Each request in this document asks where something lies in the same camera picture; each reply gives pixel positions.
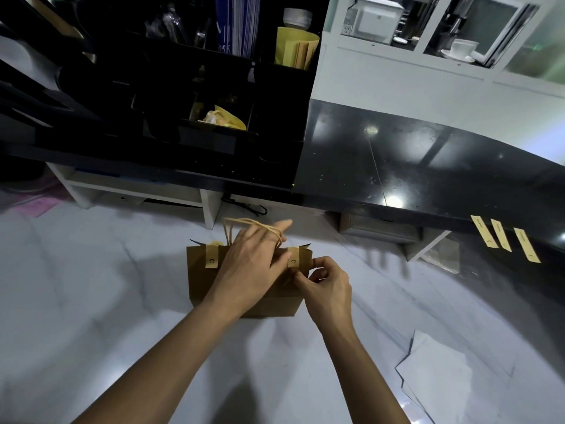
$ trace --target yellow sticker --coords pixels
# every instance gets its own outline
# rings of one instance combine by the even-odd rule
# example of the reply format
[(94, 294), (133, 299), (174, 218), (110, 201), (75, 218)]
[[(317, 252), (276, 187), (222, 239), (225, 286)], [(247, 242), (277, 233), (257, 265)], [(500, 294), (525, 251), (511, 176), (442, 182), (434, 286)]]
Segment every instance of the yellow sticker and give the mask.
[(206, 245), (206, 267), (217, 268), (218, 261), (220, 260), (220, 248), (217, 245)]
[(486, 227), (486, 224), (483, 221), (483, 219), (481, 219), (481, 216), (471, 216), (471, 219), (473, 219), (473, 222), (475, 223), (478, 232), (483, 237), (483, 241), (485, 242), (486, 246), (491, 248), (498, 248), (498, 244), (491, 235), (489, 228)]
[(502, 223), (494, 219), (491, 219), (491, 222), (493, 224), (494, 233), (496, 233), (498, 242), (500, 242), (501, 247), (507, 251), (512, 251), (512, 249), (510, 248), (510, 244), (508, 243), (508, 238), (506, 238), (506, 233), (504, 231), (504, 228), (502, 227)]
[(520, 245), (524, 249), (524, 254), (530, 262), (541, 263), (540, 258), (537, 256), (536, 252), (533, 250), (532, 244), (530, 243), (528, 237), (526, 236), (526, 231), (524, 229), (514, 228), (516, 236)]
[(290, 259), (288, 259), (288, 267), (300, 268), (300, 249), (298, 247), (288, 247), (287, 250), (292, 253)]

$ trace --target white wall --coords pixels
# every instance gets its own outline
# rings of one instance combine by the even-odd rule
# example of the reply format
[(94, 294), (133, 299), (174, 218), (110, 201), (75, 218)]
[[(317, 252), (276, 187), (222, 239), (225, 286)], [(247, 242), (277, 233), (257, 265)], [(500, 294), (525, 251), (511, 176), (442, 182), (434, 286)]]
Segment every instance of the white wall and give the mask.
[[(430, 24), (448, 1), (440, 0)], [(424, 35), (413, 52), (342, 36), (350, 0), (339, 0), (322, 36), (312, 98), (458, 127), (565, 165), (565, 86), (503, 70), (558, 0), (525, 1), (540, 10), (485, 69), (424, 55)]]

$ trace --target black countertop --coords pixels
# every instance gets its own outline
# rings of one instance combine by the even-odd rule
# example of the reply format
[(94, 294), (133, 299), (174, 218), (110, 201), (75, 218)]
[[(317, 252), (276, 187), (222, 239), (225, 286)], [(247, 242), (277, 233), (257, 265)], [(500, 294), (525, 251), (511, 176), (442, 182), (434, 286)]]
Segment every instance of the black countertop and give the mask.
[(454, 231), (481, 215), (565, 251), (565, 167), (452, 127), (311, 100), (296, 168), (0, 118), (4, 154)]

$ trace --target white marble floor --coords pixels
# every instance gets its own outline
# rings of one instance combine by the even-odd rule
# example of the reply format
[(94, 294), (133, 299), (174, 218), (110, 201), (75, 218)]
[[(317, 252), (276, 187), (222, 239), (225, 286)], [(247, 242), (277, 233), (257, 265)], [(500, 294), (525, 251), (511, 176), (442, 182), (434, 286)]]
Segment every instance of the white marble floor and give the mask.
[[(224, 204), (223, 216), (249, 216)], [(331, 218), (293, 218), (289, 243), (312, 242), (350, 274), (355, 327), (413, 423), (429, 418), (394, 366), (414, 329), (467, 355), (464, 423), (565, 418), (565, 288), (552, 268), (491, 254), (459, 236), (461, 274), (407, 264), (391, 244), (339, 235)], [(0, 215), (0, 422), (73, 420), (190, 309), (184, 248), (222, 240), (201, 210), (143, 204), (38, 219)], [(305, 306), (295, 317), (239, 321), (194, 378), (172, 423), (345, 423), (345, 401)]]

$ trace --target forearm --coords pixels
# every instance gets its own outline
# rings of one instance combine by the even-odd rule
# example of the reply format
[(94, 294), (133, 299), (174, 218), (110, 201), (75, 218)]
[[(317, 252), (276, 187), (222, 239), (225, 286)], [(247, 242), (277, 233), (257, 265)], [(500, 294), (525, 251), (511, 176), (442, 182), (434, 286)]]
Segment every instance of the forearm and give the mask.
[(231, 322), (212, 304), (197, 306), (74, 424), (167, 423)]
[(322, 332), (353, 424), (410, 424), (353, 328)]

